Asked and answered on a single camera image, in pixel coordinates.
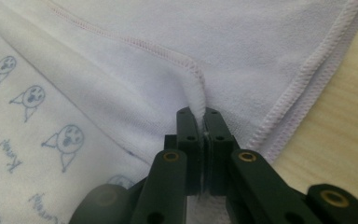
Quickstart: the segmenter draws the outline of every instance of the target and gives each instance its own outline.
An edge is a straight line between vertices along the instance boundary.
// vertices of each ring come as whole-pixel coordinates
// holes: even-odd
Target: wooden surface
[[[274,168],[293,188],[329,183],[358,198],[358,34]]]

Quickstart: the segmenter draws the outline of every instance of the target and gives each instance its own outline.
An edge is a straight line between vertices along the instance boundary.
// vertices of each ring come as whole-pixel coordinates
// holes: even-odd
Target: white towel
[[[357,30],[358,0],[0,0],[0,223],[139,181],[188,105],[273,161]],[[228,223],[223,200],[188,223]]]

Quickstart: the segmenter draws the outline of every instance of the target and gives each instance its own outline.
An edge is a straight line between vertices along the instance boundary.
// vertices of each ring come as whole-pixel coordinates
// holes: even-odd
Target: towel
[[[175,112],[275,160],[358,30],[358,0],[0,0],[0,223],[68,223],[147,176]],[[187,223],[228,223],[223,197]]]

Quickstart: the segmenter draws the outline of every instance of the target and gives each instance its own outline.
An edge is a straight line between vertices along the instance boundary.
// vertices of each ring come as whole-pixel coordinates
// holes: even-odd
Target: black plastic part
[[[69,224],[128,224],[131,217],[129,196],[121,186],[101,185],[86,196]]]
[[[166,140],[173,140],[172,136],[166,136]],[[200,193],[201,189],[201,147],[197,122],[190,108],[186,107],[176,113],[176,149],[187,155],[187,195]]]
[[[358,224],[358,200],[344,189],[323,184],[309,188],[307,204],[329,224]]]
[[[233,151],[229,171],[256,224],[322,223],[260,154]]]
[[[186,154],[167,149],[157,154],[131,224],[186,223]]]
[[[226,195],[228,186],[228,161],[234,146],[238,144],[231,135],[222,115],[206,108],[204,115],[205,132],[208,134],[205,153],[205,186],[211,195]]]
[[[231,224],[252,224],[255,221],[235,184],[230,181],[226,197],[226,210]]]

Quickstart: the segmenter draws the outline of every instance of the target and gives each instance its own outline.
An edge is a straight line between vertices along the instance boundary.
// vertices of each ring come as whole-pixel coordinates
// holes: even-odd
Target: seam
[[[125,43],[127,45],[130,45],[132,47],[135,47],[137,49],[141,49],[144,51],[147,51],[151,53],[152,55],[164,59],[168,62],[170,62],[172,65],[179,67],[181,69],[184,69],[186,73],[190,74],[192,77],[194,77],[199,84],[201,85],[202,91],[205,90],[205,79],[203,76],[202,71],[198,67],[197,63],[194,62],[191,58],[188,56],[185,56],[183,54],[180,54],[178,52],[165,49],[162,46],[143,41],[141,39],[129,37],[129,36],[123,36],[123,35],[117,35],[113,32],[104,30],[98,26],[95,26],[93,24],[90,24],[86,21],[83,21],[76,17],[75,15],[71,14],[67,10],[55,5],[49,0],[44,0],[44,2],[47,4],[47,6],[59,17],[63,18],[64,20],[74,24],[75,26],[87,30],[91,33],[94,33],[96,35],[100,35],[109,39],[113,39],[116,41],[120,41],[122,43]],[[192,109],[192,113],[195,115],[195,117],[198,119],[199,128],[202,127],[200,125],[200,122],[202,120],[203,114],[205,112],[205,101],[199,100],[195,104],[191,104],[190,99],[188,99],[190,104],[190,109]]]
[[[277,104],[268,112],[266,118],[262,122],[262,125],[255,131],[252,138],[246,144],[246,148],[259,150],[262,147],[266,139],[272,133],[273,129],[281,122],[286,112],[305,90],[316,70],[333,52],[357,12],[358,0],[351,0],[347,2],[322,43],[303,63],[300,68],[299,75],[290,87],[286,89]]]
[[[357,25],[352,26],[348,29],[349,36],[346,36],[342,39],[343,42],[346,42],[344,44],[349,45],[351,43],[351,40],[356,35],[358,31],[358,20],[356,21],[356,23]],[[310,89],[310,93],[304,97],[305,99],[299,103],[298,107],[294,108],[293,114],[282,127],[282,132],[277,135],[276,139],[268,150],[267,157],[270,159],[270,161],[274,161],[278,157],[279,152],[287,144],[290,139],[290,136],[295,132],[298,125],[306,117],[307,112],[315,104],[324,87],[327,85],[331,77],[337,71],[340,65],[340,61],[344,57],[344,54],[347,49],[348,48],[345,48],[343,50],[338,50],[333,53],[333,55],[331,56],[332,62],[326,65],[323,73],[319,78],[317,78],[317,80],[315,81],[315,85]]]

